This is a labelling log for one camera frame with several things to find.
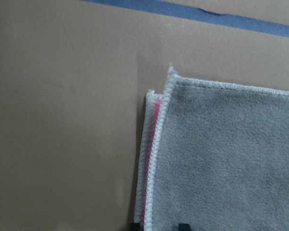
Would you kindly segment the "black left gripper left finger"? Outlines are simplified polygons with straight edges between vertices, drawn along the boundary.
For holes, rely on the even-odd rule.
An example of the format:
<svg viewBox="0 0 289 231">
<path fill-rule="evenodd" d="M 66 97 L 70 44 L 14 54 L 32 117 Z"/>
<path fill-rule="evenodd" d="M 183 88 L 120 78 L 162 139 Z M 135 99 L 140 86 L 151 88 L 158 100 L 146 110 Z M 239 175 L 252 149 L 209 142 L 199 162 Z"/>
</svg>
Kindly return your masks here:
<svg viewBox="0 0 289 231">
<path fill-rule="evenodd" d="M 140 223 L 131 223 L 131 231 L 140 231 Z"/>
</svg>

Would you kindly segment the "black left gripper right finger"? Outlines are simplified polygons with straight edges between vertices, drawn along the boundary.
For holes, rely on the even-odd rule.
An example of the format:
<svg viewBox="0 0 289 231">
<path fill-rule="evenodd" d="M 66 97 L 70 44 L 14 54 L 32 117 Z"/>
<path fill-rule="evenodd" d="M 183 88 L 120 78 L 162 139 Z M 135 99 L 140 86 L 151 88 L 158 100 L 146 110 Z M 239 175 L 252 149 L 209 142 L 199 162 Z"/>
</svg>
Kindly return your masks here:
<svg viewBox="0 0 289 231">
<path fill-rule="evenodd" d="M 188 223 L 179 223 L 178 231 L 190 231 L 190 225 Z"/>
</svg>

